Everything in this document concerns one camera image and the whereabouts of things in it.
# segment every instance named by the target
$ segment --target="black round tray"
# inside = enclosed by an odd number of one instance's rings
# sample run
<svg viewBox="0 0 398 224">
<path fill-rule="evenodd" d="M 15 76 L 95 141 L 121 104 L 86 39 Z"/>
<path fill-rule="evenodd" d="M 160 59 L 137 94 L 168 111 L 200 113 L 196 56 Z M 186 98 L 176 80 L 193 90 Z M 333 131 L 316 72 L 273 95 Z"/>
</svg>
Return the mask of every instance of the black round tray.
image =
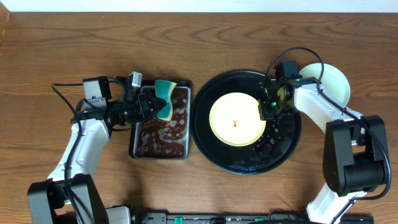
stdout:
<svg viewBox="0 0 398 224">
<path fill-rule="evenodd" d="M 243 147 L 220 141 L 210 128 L 209 114 L 221 96 L 240 92 L 255 99 L 263 95 L 264 74 L 253 70 L 226 72 L 210 80 L 195 97 L 191 107 L 191 133 L 205 157 L 218 167 L 236 174 L 260 174 L 281 165 L 294 151 L 301 132 L 300 113 L 287 111 L 267 121 L 258 141 Z"/>
</svg>

